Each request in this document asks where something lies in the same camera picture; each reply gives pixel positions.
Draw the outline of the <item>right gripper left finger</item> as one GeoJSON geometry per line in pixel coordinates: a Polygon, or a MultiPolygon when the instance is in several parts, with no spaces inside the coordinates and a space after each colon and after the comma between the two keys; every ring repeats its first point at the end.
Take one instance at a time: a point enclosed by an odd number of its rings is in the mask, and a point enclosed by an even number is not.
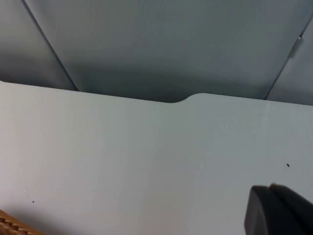
{"type": "Polygon", "coordinates": [[[249,192],[245,221],[247,235],[296,235],[299,224],[283,202],[265,186],[249,192]]]}

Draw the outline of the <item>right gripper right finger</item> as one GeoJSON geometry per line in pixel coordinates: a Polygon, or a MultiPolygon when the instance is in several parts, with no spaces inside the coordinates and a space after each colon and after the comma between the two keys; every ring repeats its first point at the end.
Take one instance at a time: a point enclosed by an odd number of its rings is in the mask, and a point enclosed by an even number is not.
{"type": "Polygon", "coordinates": [[[313,234],[313,204],[287,186],[272,184],[269,189],[292,213],[307,235],[313,234]]]}

